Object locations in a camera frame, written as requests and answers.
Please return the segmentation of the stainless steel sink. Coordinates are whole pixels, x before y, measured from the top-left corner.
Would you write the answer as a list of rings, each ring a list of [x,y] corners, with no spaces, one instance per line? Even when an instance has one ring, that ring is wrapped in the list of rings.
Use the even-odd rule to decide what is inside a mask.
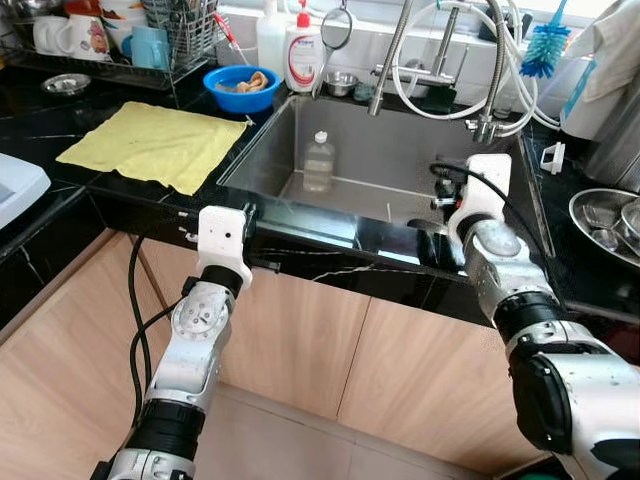
[[[305,148],[317,132],[328,133],[335,146],[332,182],[323,192],[305,188]],[[521,136],[479,145],[458,122],[392,109],[370,116],[353,102],[292,96],[261,124],[218,183],[261,197],[261,232],[449,271],[454,262],[445,220],[431,207],[436,178],[430,164],[463,166],[475,154],[511,156],[513,204],[506,216],[527,242],[544,244],[526,152]],[[516,212],[531,221],[534,232],[520,229]]]

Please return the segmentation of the clear plastic bottle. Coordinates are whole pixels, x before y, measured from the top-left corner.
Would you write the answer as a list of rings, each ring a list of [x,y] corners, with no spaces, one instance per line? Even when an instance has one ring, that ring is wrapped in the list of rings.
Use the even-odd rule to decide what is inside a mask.
[[[317,131],[303,150],[303,189],[307,192],[328,192],[337,148],[329,141],[329,133]]]

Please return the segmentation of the dark green sponge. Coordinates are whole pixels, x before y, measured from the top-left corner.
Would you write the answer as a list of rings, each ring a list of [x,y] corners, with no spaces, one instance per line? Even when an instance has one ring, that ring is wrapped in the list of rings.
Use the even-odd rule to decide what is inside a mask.
[[[451,114],[454,111],[456,97],[457,91],[452,86],[433,84],[433,86],[426,87],[424,95],[416,101],[416,105],[426,113],[433,115]]]

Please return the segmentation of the white plastic clip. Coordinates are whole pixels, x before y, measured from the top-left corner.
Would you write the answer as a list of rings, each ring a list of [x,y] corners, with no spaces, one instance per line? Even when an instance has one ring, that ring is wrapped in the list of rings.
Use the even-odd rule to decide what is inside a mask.
[[[564,168],[564,155],[566,155],[566,145],[563,142],[545,147],[540,154],[539,168],[550,175],[561,174]]]

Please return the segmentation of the blue plastic bowl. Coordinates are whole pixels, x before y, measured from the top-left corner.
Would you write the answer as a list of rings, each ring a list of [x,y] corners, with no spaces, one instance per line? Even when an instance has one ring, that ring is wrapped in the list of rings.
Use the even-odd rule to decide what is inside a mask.
[[[236,90],[239,83],[250,83],[255,77],[265,79],[260,90]],[[283,86],[283,78],[278,73],[255,65],[216,68],[206,73],[202,82],[219,108],[232,114],[255,114],[268,110],[274,104],[276,91]]]

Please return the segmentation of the light wood cabinet door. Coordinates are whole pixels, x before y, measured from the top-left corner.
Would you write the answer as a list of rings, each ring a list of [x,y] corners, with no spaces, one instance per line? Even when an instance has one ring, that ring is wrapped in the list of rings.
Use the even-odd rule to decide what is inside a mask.
[[[131,242],[115,234],[0,346],[0,480],[87,480],[131,425]]]
[[[230,320],[220,381],[337,419],[370,297],[261,268],[252,274]]]
[[[338,424],[481,474],[541,460],[517,426],[497,330],[372,300]]]

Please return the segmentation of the yellow cloth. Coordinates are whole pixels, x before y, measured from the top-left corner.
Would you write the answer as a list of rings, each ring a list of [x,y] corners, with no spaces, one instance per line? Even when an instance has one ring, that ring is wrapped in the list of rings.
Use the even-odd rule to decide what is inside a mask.
[[[129,101],[56,161],[192,196],[251,124]]]

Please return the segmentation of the tan scrubbing sponge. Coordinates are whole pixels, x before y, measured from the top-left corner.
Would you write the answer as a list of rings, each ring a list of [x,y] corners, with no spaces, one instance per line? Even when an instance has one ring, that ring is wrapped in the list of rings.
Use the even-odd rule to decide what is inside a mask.
[[[253,93],[265,90],[270,83],[269,77],[262,70],[256,70],[246,81],[234,84],[219,84],[218,88],[220,91],[229,93]]]

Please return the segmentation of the steel spoon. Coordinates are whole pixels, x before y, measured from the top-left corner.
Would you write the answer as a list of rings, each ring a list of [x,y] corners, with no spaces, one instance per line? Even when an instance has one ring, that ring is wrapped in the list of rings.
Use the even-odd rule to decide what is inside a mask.
[[[605,250],[616,252],[621,242],[620,236],[614,230],[620,221],[617,211],[590,204],[581,206],[581,211],[591,228],[590,237]]]

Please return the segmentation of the small steel bowl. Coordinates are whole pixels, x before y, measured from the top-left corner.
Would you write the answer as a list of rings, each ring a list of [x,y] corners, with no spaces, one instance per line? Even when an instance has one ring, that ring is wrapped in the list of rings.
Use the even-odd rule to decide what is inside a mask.
[[[355,87],[360,84],[360,79],[356,74],[342,72],[342,70],[332,70],[332,72],[326,73],[323,79],[326,95],[333,96],[335,99],[351,95]]]

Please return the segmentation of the white soap bottle red pump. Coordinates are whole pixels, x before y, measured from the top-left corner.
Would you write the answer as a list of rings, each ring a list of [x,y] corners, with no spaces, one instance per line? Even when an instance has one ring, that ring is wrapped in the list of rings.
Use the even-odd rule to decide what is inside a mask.
[[[315,90],[323,41],[321,29],[307,13],[307,0],[297,0],[298,12],[292,23],[285,28],[284,61],[285,83],[294,93],[310,93]]]

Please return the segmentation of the blue bottle brush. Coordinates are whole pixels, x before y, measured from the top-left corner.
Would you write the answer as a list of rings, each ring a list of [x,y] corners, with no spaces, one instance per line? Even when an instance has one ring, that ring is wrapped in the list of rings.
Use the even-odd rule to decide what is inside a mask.
[[[532,29],[529,46],[518,67],[521,76],[549,79],[556,73],[571,35],[571,28],[563,24],[567,3],[568,0],[559,0],[556,13],[549,22]]]

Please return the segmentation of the white spray bottle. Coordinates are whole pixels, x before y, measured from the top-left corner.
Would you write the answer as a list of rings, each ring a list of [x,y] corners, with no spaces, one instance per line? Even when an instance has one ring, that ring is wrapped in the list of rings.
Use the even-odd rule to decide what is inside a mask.
[[[262,0],[262,14],[255,23],[257,59],[260,67],[285,77],[285,29],[287,18],[280,12],[279,0]]]

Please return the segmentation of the steel knife block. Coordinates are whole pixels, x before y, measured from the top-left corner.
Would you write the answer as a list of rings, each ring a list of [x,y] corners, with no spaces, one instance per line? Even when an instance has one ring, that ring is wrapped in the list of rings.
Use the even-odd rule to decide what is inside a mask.
[[[640,175],[640,78],[635,76],[622,91],[620,102],[596,132],[582,173],[596,183],[635,192]]]

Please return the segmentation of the red brush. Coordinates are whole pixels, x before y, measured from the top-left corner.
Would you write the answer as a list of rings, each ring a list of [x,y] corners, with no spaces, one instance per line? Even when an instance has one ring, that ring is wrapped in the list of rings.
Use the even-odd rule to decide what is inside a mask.
[[[230,28],[229,23],[224,19],[223,15],[221,15],[219,12],[214,12],[212,13],[212,17],[214,17],[215,22],[218,23],[218,26],[220,27],[221,31],[223,31],[225,38],[227,38],[230,49],[237,52],[239,59],[241,59],[241,63],[244,65],[250,64],[250,60],[248,60],[247,56],[244,55],[242,47],[239,46],[232,28]]]

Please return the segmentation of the blue cup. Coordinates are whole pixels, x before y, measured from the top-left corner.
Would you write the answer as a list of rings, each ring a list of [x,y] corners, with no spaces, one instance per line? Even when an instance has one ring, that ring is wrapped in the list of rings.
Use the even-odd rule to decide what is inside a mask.
[[[165,29],[148,26],[133,27],[123,47],[124,54],[131,60],[133,67],[170,69],[170,44]]]

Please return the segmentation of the round mesh strainer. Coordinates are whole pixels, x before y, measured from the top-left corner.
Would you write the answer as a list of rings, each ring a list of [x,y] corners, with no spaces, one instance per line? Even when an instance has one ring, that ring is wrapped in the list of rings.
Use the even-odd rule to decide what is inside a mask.
[[[320,27],[321,41],[326,49],[343,49],[355,29],[355,17],[349,10],[349,0],[338,0],[338,5],[325,13]]]

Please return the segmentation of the white towel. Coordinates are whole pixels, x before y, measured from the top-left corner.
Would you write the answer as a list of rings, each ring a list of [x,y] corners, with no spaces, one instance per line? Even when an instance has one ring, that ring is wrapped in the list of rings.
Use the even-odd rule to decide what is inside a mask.
[[[572,42],[571,58],[590,55],[580,74],[570,77],[570,95],[559,128],[580,140],[594,140],[640,63],[640,0],[616,0]]]

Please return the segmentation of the small steel saucer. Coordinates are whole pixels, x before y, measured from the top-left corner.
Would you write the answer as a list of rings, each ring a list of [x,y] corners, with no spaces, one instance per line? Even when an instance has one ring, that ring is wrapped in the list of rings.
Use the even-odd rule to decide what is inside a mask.
[[[92,79],[86,74],[65,73],[47,78],[41,83],[41,90],[54,97],[72,99],[81,96],[91,86]]]

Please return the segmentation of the white appliance with grey panel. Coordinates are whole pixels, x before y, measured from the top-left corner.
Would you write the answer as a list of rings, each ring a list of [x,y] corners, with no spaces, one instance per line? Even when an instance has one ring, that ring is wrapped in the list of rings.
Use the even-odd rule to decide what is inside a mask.
[[[51,186],[41,166],[0,154],[0,229],[28,210]]]

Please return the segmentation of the white mug with print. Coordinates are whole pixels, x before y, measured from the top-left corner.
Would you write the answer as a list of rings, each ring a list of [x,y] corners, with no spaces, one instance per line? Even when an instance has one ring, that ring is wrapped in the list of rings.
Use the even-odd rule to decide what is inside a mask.
[[[69,58],[110,61],[110,44],[101,20],[95,15],[70,14],[56,35],[58,46]]]

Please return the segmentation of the white bowl stack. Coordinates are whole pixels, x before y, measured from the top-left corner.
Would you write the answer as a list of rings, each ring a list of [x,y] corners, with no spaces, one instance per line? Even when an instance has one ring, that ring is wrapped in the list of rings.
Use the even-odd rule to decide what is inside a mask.
[[[147,26],[148,19],[142,0],[64,0],[67,14],[95,14],[109,26]]]

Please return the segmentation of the plain white mug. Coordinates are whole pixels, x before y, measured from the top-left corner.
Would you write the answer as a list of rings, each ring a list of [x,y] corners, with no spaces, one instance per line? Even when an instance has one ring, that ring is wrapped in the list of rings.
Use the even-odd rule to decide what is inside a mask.
[[[33,41],[38,54],[49,56],[70,56],[70,20],[61,15],[41,15],[33,23]]]

